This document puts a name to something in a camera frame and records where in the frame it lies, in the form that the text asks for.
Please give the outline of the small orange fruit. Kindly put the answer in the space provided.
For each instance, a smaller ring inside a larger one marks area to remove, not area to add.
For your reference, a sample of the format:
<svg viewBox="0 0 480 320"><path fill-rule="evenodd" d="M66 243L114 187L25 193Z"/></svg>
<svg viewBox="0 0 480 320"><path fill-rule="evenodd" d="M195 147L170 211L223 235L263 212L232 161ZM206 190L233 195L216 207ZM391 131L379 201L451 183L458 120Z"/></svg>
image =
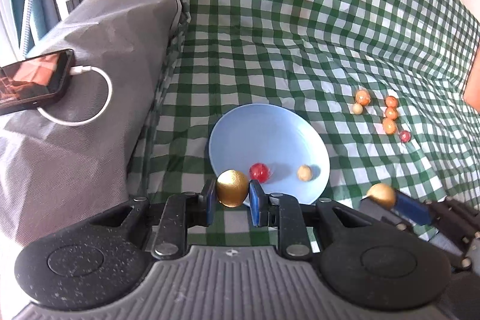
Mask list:
<svg viewBox="0 0 480 320"><path fill-rule="evenodd" d="M397 100L396 97L387 96L385 98L385 104L386 104L387 107L397 108L398 107L398 100Z"/></svg>

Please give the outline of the small red fruit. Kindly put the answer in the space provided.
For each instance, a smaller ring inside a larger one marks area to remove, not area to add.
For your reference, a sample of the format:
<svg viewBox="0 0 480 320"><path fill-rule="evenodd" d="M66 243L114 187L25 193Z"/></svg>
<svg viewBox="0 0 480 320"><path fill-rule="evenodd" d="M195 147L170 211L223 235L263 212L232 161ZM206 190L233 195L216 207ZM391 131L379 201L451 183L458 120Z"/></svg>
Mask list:
<svg viewBox="0 0 480 320"><path fill-rule="evenodd" d="M411 133L407 130L402 130L400 132L400 140L402 143L408 143L411 140Z"/></svg>

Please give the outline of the large orange fruit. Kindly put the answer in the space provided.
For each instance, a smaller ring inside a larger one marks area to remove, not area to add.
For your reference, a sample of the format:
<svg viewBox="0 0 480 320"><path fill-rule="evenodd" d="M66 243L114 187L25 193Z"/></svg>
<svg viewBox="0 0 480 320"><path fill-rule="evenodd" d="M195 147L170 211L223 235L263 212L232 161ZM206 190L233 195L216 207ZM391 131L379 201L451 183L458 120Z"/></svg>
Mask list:
<svg viewBox="0 0 480 320"><path fill-rule="evenodd" d="M355 93L355 102L362 106L367 106L370 104L371 96L369 92L365 89L359 89Z"/></svg>

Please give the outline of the red wrapped fruit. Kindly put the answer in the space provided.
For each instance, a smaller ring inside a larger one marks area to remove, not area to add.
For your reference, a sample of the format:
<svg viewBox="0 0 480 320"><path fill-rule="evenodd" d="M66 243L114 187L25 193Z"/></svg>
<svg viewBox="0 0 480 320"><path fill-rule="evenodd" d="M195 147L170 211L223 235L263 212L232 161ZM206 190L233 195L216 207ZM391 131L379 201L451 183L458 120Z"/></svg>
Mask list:
<svg viewBox="0 0 480 320"><path fill-rule="evenodd" d="M249 169L249 176L260 183L265 183L269 180L270 169L264 163L255 163Z"/></svg>

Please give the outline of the black smartphone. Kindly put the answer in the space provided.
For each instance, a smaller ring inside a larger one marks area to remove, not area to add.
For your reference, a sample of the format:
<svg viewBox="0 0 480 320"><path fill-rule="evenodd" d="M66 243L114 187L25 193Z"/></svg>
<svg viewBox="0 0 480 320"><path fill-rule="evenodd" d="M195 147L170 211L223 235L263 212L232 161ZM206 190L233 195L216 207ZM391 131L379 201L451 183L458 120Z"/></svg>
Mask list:
<svg viewBox="0 0 480 320"><path fill-rule="evenodd" d="M0 114L33 110L60 100L75 65L73 50L63 49L1 67Z"/></svg>

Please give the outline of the green checkered tablecloth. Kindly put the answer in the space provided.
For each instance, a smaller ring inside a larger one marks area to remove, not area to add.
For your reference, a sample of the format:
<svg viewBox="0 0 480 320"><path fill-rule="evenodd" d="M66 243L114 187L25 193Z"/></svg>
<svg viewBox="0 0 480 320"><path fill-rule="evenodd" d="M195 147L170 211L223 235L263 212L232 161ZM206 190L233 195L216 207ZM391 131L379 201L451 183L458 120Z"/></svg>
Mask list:
<svg viewBox="0 0 480 320"><path fill-rule="evenodd" d="M128 190L164 202L213 176L207 143L227 111L260 102L325 142L328 197L357 206L387 182L418 200L479 206L479 114L463 99L479 21L460 0L182 0L165 76ZM355 95L371 96L361 115ZM385 98L397 132L383 130ZM402 143L400 132L411 140Z"/></svg>

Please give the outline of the brown longan fruit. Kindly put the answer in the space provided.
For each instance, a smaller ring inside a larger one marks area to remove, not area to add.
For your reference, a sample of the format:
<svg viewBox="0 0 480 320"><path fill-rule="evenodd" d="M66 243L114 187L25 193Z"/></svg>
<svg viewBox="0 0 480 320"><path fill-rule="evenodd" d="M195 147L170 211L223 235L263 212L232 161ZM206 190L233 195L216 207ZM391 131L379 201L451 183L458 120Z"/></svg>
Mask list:
<svg viewBox="0 0 480 320"><path fill-rule="evenodd" d="M374 184L366 193L366 196L373 199L382 207L391 210L396 203L396 193L394 188L388 184Z"/></svg>
<svg viewBox="0 0 480 320"><path fill-rule="evenodd" d="M241 171L224 171L216 180L218 200L222 205L229 208L238 207L245 201L248 188L248 179Z"/></svg>

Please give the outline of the light blue plate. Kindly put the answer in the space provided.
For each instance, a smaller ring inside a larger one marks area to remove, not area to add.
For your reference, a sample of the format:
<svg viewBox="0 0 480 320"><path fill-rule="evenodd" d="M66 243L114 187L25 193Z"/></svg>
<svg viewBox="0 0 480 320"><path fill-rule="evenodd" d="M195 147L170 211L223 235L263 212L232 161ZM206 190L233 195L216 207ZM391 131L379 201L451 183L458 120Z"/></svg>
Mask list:
<svg viewBox="0 0 480 320"><path fill-rule="evenodd" d="M317 131L293 111L270 104L247 104L230 110L216 122L208 140L208 156L215 175L233 169L249 174L264 163L270 177L264 192L285 193L300 204L313 204L329 182L330 160ZM297 176L309 165L313 178Z"/></svg>

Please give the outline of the beige longan fruit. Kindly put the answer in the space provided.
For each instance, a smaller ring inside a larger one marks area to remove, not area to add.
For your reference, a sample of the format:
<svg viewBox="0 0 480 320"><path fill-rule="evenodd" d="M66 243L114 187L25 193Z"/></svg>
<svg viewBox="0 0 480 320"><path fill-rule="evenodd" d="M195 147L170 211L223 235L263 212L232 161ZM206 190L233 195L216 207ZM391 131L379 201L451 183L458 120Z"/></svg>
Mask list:
<svg viewBox="0 0 480 320"><path fill-rule="evenodd" d="M352 106L352 112L355 114L355 115L361 115L364 111L364 107L361 105L361 104L358 104L358 103L355 103L353 106Z"/></svg>
<svg viewBox="0 0 480 320"><path fill-rule="evenodd" d="M310 181L313 178L312 168L309 165L301 165L298 168L297 176L301 181Z"/></svg>

